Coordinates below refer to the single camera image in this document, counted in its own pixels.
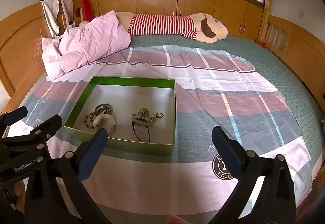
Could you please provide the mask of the wooden headboard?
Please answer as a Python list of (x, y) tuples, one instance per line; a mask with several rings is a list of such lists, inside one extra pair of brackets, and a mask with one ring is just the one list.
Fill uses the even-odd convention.
[(18, 108), (45, 73), (41, 41), (49, 36), (41, 3), (23, 8), (1, 21), (1, 82), (9, 95), (3, 113)]

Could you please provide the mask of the green quilted mattress cover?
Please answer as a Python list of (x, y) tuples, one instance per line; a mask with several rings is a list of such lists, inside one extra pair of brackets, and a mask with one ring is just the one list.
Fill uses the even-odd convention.
[(249, 61), (264, 78), (275, 85), (284, 95), (286, 103), (294, 114), (302, 130), (302, 136), (315, 166), (324, 149), (321, 119), (324, 114), (313, 96), (295, 74), (272, 52), (254, 43), (253, 40), (228, 36), (216, 43), (201, 43), (182, 36), (135, 36), (130, 47), (162, 46), (167, 44), (201, 48), (205, 50), (224, 50), (231, 55)]

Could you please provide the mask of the pink crumpled duvet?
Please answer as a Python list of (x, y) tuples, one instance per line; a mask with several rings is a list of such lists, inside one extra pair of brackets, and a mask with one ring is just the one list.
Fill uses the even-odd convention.
[(119, 22), (115, 11), (89, 23), (67, 28), (61, 36), (42, 38), (42, 61), (47, 80), (119, 52), (129, 46), (131, 36)]

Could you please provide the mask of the green cardboard box lid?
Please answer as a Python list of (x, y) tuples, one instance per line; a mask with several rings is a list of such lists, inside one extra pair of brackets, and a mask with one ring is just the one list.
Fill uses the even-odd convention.
[(104, 127), (108, 148), (170, 156), (176, 140), (176, 82), (93, 77), (64, 126), (81, 141)]

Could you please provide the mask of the white towel on headboard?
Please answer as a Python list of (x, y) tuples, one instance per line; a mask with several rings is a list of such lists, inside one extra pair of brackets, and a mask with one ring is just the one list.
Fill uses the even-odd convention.
[(60, 28), (57, 24), (57, 16), (60, 9), (60, 2), (58, 0), (43, 0), (41, 4), (51, 37), (58, 36)]

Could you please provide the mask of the red cloth on chair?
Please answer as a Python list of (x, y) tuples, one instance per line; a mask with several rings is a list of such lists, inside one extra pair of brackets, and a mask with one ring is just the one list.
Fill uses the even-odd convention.
[(92, 21), (94, 19), (93, 10), (91, 8), (90, 0), (81, 0), (81, 8), (75, 9), (76, 16), (81, 16), (81, 10), (83, 10), (84, 21)]

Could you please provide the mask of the pink towel on headboard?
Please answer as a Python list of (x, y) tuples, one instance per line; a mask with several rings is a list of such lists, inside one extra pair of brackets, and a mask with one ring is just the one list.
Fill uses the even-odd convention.
[(64, 17), (66, 19), (67, 28), (72, 28), (74, 26), (73, 1), (72, 0), (59, 0), (59, 1), (62, 5)]

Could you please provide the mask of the plaid pink grey bed sheet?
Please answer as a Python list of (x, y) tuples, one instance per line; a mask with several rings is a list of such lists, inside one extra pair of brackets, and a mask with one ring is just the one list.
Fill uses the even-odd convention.
[(76, 150), (81, 140), (64, 126), (93, 77), (168, 79), (176, 82), (176, 140), (170, 156), (103, 151), (84, 187), (112, 223), (162, 223), (179, 215), (207, 223), (223, 206), (237, 180), (217, 170), (211, 132), (220, 126), (244, 149), (261, 157), (282, 154), (303, 202), (316, 171), (297, 120), (279, 89), (246, 59), (222, 50), (177, 45), (121, 50), (56, 80), (39, 79), (23, 104), (28, 115), (9, 128), (27, 135), (58, 114), (61, 129), (47, 143), (53, 158)]

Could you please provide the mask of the wooden footboard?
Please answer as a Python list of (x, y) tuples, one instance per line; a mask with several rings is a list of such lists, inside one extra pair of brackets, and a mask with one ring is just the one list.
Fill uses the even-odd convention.
[(271, 15), (261, 41), (298, 76), (324, 110), (324, 43), (295, 23)]

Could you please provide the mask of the striped shirt plush toy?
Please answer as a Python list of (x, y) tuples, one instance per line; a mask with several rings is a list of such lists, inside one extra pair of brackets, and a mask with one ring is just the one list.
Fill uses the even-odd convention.
[(228, 36), (227, 27), (209, 14), (169, 16), (118, 12), (117, 18), (132, 36), (179, 35), (204, 43), (215, 43)]

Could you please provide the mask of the wooden wardrobe cabinets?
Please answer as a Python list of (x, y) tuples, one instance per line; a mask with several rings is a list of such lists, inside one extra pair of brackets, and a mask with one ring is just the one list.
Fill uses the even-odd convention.
[(231, 36), (256, 40), (263, 5), (255, 0), (92, 0), (94, 15), (111, 10), (134, 14), (186, 16), (206, 13), (219, 19)]

